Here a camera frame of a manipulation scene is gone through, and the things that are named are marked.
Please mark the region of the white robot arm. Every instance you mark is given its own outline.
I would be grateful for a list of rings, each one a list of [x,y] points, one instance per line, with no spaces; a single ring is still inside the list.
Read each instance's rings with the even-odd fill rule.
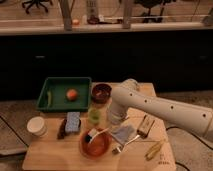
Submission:
[[[139,83],[127,79],[111,91],[107,117],[111,124],[121,124],[129,108],[138,109],[213,142],[213,109],[184,102],[144,95]]]

